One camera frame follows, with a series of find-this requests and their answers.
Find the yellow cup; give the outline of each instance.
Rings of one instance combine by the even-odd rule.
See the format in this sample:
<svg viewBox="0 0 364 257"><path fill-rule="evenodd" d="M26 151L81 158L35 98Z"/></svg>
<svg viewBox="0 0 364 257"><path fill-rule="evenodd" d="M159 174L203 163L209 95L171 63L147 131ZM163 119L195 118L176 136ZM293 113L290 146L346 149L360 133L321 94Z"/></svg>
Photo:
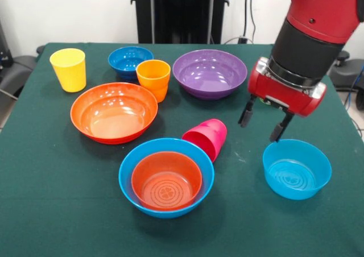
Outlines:
<svg viewBox="0 0 364 257"><path fill-rule="evenodd" d="M158 102L166 97L171 67L161 60L147 60L136 68L136 75L141 86L148 89Z"/></svg>
<svg viewBox="0 0 364 257"><path fill-rule="evenodd" d="M65 48L53 53L49 61L64 91L78 92L85 88L85 52L77 48Z"/></svg>

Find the bowl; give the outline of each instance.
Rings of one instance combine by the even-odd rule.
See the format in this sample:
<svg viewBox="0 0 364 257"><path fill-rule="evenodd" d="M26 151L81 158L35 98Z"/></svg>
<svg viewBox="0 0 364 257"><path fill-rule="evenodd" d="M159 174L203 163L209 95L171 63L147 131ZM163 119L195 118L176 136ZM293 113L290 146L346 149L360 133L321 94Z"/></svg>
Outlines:
<svg viewBox="0 0 364 257"><path fill-rule="evenodd" d="M314 196L329 182L332 172L324 153L294 139L271 143L263 153L263 165L271 189L292 200Z"/></svg>
<svg viewBox="0 0 364 257"><path fill-rule="evenodd" d="M191 95L218 100L234 92L246 79L245 64L236 56L215 49L201 49L179 57L173 74Z"/></svg>
<svg viewBox="0 0 364 257"><path fill-rule="evenodd" d="M146 156L156 152L172 151L191 158L202 174L202 186L195 201L182 209L171 211L152 210L144 207L135 195L131 185L131 175L137 164ZM119 184L125 197L140 211L158 218L176 218L196 208L208 195L214 181L214 168L207 154L196 145L182 139L161 138L145 142L135 147L123 160L119 170Z"/></svg>
<svg viewBox="0 0 364 257"><path fill-rule="evenodd" d="M157 152L142 159L131 175L140 203L152 210L178 210L193 203L202 185L197 164L178 152Z"/></svg>
<svg viewBox="0 0 364 257"><path fill-rule="evenodd" d="M126 81L137 81L137 66L146 60L154 59L153 53L146 48L124 47L113 51L108 58L110 66L118 76Z"/></svg>
<svg viewBox="0 0 364 257"><path fill-rule="evenodd" d="M142 135L157 111L157 100L149 90L127 82L112 82L81 94L71 107L71 121L96 142L121 144Z"/></svg>

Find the table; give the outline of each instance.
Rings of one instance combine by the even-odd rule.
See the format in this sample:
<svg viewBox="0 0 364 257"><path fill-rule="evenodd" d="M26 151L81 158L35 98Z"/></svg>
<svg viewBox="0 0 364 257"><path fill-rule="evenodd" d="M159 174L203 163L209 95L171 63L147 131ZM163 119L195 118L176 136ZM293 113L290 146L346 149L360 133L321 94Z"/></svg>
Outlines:
<svg viewBox="0 0 364 257"><path fill-rule="evenodd" d="M262 153L283 113L259 101L248 128L237 120L246 82L230 97L199 101L171 78L152 126L137 140L106 146L81 135L69 110L81 93L65 93L48 61L61 48L86 53L87 89L117 80L107 56L120 44L48 44L0 134L0 256L364 256L364 145L328 78L328 92L308 118L295 117L284 138L320 148L330 183L314 198L291 201L264 180ZM240 57L250 71L270 45L143 45L170 63L200 48ZM213 188L193 212L149 217L128 202L119 166L135 146L181 137L219 118L228 128Z"/></svg>

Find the light blue bowl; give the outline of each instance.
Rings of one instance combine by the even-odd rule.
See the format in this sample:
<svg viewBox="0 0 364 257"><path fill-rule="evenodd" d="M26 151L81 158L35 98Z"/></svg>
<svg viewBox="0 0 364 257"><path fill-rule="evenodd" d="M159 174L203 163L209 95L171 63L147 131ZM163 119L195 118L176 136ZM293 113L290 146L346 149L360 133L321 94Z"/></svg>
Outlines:
<svg viewBox="0 0 364 257"><path fill-rule="evenodd" d="M329 182L332 172L324 153L295 139L271 143L264 151L263 165L271 189L293 200L314 196Z"/></svg>
<svg viewBox="0 0 364 257"><path fill-rule="evenodd" d="M146 60L154 59L153 53L146 48L124 47L113 51L108 58L110 66L118 76L126 81L137 81L137 66Z"/></svg>
<svg viewBox="0 0 364 257"><path fill-rule="evenodd" d="M190 157L200 167L202 187L195 202L180 210L160 212L143 207L131 187L131 174L135 166L146 156L162 151L175 151ZM119 184L125 197L142 212L158 218L176 218L189 213L208 195L214 183L214 168L207 154L196 145L182 139L161 138L145 142L135 147L123 160L119 170Z"/></svg>

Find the bowl rim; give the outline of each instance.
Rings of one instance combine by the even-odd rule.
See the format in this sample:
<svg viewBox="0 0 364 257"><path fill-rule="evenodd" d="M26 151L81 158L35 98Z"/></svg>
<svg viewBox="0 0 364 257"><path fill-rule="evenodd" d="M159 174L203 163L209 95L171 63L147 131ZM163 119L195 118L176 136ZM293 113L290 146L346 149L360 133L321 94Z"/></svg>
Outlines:
<svg viewBox="0 0 364 257"><path fill-rule="evenodd" d="M147 59L147 60L145 60L145 61L153 60L153 59L154 59L154 54L153 54L153 53L152 53L149 49L147 49L147 48L143 48L143 47L139 47L139 46L137 46L137 45L129 45L129 46L127 46L127 47L117 48L117 49L115 49L113 52L111 52L111 53L109 54L109 56L107 57L107 61L108 61L109 65L110 65L113 69L116 69L116 70L118 70L118 71L120 71L120 72L135 72L135 71L136 71L136 69L137 69L137 68L135 68L135 69L133 69L133 70L131 70L131 71L125 71L124 69L117 68L117 67L115 67L113 64L111 64L111 61L110 61L110 57L111 57L111 55L112 55L114 52L121 51L121 50L124 50L124 49L129 49L129 48L139 48L139 49L141 49L141 50L144 50L144 51L149 52L149 53L150 53L150 55L152 56L152 58L151 58L151 59Z"/></svg>
<svg viewBox="0 0 364 257"><path fill-rule="evenodd" d="M154 114L152 115L152 118L151 120L144 124L143 128L140 129L139 131L137 132L134 132L128 136L123 136L121 138L126 138L126 137L130 137L130 136L133 136L133 135L136 135L138 133L140 133L141 131L143 131L144 129L146 129L147 127L149 127L149 125L154 121L155 117L157 116L157 113L158 113L158 102L157 102L157 99L154 97L154 95L146 88L140 86L140 85L136 85L136 84L131 84L129 82L108 82L107 84L101 84L101 85L96 85L94 86L93 88L90 88L88 90L86 90L85 92L83 92L81 95L79 95L75 101L73 102L72 106L71 106L71 110L69 111L69 115L71 117L71 122L73 124L73 126L79 130L79 132L83 133L84 135L90 137L90 138L95 138L95 139L100 139L100 140L114 140L114 139L121 139L121 138L99 138L97 136L94 136L92 135L91 133L87 132L86 130L83 130L83 129L80 129L76 124L75 124L75 121L73 120L73 117L72 117L72 111L73 111L73 108L75 106L75 104L81 99L81 97L85 96L87 93L91 92L92 90L95 90L97 88L100 88L100 87L103 87L103 86L106 86L106 85L119 85L119 86L123 86L123 85L132 85L133 87L136 87L136 88L140 88L140 89L143 89L143 91L146 91L146 93L149 93L149 95L152 97L152 100L155 102L156 104L156 110L154 112Z"/></svg>
<svg viewBox="0 0 364 257"><path fill-rule="evenodd" d="M290 189L290 190L294 190L294 191L297 191L297 192L316 192L320 189L322 189L324 186L326 186L326 184L330 181L331 179L331 176L332 176L332 166L331 166L331 162L330 160L328 159L328 157L319 149L317 148L315 145L313 144L310 144L308 142L305 142L303 140L299 140L299 139L281 139L280 141L284 141L284 142L299 142L299 143L304 143L310 147L313 147L314 149L316 149L319 153L322 154L322 156L324 157L324 159L327 161L327 165L329 166L329 169L330 169L330 172L329 172L329 176L327 177L327 180L321 184L320 186L317 186L313 189L297 189L297 188L292 188L292 187L289 187L287 186L286 184L282 184L284 185L286 188ZM265 149L264 149L264 152L263 152L263 155L262 155L262 160L263 160L263 168L264 168L264 171L267 171L268 170L268 166L266 166L266 164L264 163L265 161L265 156L267 155L267 151L269 151L270 148L272 148L272 146L274 144L277 144L277 142L272 142L271 144L269 144Z"/></svg>
<svg viewBox="0 0 364 257"><path fill-rule="evenodd" d="M176 65L176 63L177 63L177 62L178 62L178 61L179 61L182 57L184 57L184 56L186 56L186 55L188 55L188 54L190 54L190 53L196 53L196 52L200 52L200 51L217 51L217 52L219 52L219 53L223 53L223 54L229 55L229 56L231 56L231 57L233 57L233 58L236 58L237 60L239 60L239 61L243 64L243 67L245 68L245 71L246 71L245 76L243 76L243 77L242 77L242 80L241 80L241 81L240 81L237 85L234 85L234 86L230 87L229 89L219 90L219 91L216 91L216 90L201 90L201 89L193 88L193 87L191 87L191 86L189 86L189 85L187 85L187 84L183 83L183 82L179 79L179 77L177 77L177 75L176 75L176 73L175 73L175 65ZM244 62L243 62L243 61L242 61L239 57L237 57L237 56L235 56L235 55L233 55L233 54L231 54L231 53L229 53L229 52L222 51L222 50L219 50L219 49L196 49L196 50L194 50L194 51L189 51L189 52L187 52L187 53L185 53L185 54L181 55L180 57L178 57L178 58L176 59L176 61L175 61L175 62L174 62L174 64L173 64L172 71L173 71L173 76L174 76L174 78L178 81L178 83L179 83L179 84L181 84L182 86L187 87L187 88L189 88L189 89L192 89L192 90L195 90L195 91L199 91L199 92L204 92L204 93L223 93L223 92L227 92L227 91L230 91L230 90L234 90L234 89L238 88L240 85L242 85L242 83L243 83L243 82L245 82L245 80L247 79L247 73L248 73L248 70L247 70L247 67L246 67L245 63L244 63Z"/></svg>
<svg viewBox="0 0 364 257"><path fill-rule="evenodd" d="M211 184L209 185L208 189L206 190L206 192L204 193L204 195L196 202L192 203L191 205L185 207L185 208L182 208L182 209L179 209L179 210L170 210L170 211L160 211L160 210L152 210L152 209L148 209L148 208L145 208L144 206L136 203L135 201L133 201L129 195L126 193L123 185L122 185L122 182L121 182L121 176L122 176L122 167L123 167L123 164L124 162L127 160L127 158L133 153L133 152L136 152L135 149L137 149L138 147L142 148L145 144L147 143L153 143L153 142L156 142L156 141L160 141L160 140L178 140L178 141L184 141L192 146L194 146L194 148L197 148L200 152L201 152L201 155L204 156L205 158L207 158L208 162L209 162L209 166L210 166L210 169L212 170L212 180L211 180ZM212 188L212 185L214 184L214 179L215 179L215 169L214 169L214 166L212 164L212 161L211 159L209 158L209 156L197 145L191 143L191 142L188 142L186 140L183 140L183 139L178 139L178 138L159 138L159 139L152 139L152 140L148 140L147 142L144 142L138 146L136 146L135 148L133 148L123 159L123 161L121 162L120 164L120 168L119 168L119 175L118 175L118 179L119 179L119 186L121 188L121 191L123 192L124 196L129 200L129 202L131 202L135 207L137 207L138 209L140 210L143 210L145 212L148 212L148 213L154 213L154 214L160 214L160 215L167 215L167 214L175 214L175 213L182 213L184 211L188 211L189 209L191 209L192 207L195 207L197 206L198 204L201 203L202 200L205 199L205 197L210 193L210 190Z"/></svg>
<svg viewBox="0 0 364 257"><path fill-rule="evenodd" d="M137 167L140 167L139 165L140 165L140 163L143 161L143 160L145 160L145 159L147 159L148 157L150 157L150 156L153 156L153 155L155 155L155 154L158 154L158 153L176 153L176 154L178 154L178 155L180 155L180 156L183 156L183 157L186 157L188 160L190 160L190 161L192 161L192 163L193 163L193 166L194 166L194 168L195 168L195 170L197 170L196 172L198 172L198 188L197 188L197 190L196 190L196 192L194 193L194 195L192 195L191 197L190 197L190 199L187 201L187 202L190 202L190 201L193 201L196 197L197 197L197 195L198 195L198 193L200 192L200 190L201 190L201 187L202 187L202 173L201 173L201 169L200 169L200 167L197 165L197 163L193 160L193 159L191 159L189 156L187 156L187 155L185 155L185 154L182 154L181 152L176 152L176 151L159 151L159 152L155 152L155 153L153 153L153 154L150 154L150 155L147 155L146 157L144 157L141 161L139 161L139 163L134 167L134 169L133 169L133 172L131 173L131 188L133 189L133 192L134 192L134 194L136 195L136 197L138 198L138 200L139 200L139 202L141 202L141 203L146 203L142 198L141 198L141 196L139 195L139 194L137 194L136 193L136 190L135 190L135 186L134 186L134 182L133 182L133 179L135 179L135 170L136 170L136 168ZM158 206L154 206L154 205L151 205L151 204L148 204L148 205L150 205L150 206L153 206L154 208L156 208L156 209L158 209L158 208L161 208L161 207L158 207Z"/></svg>

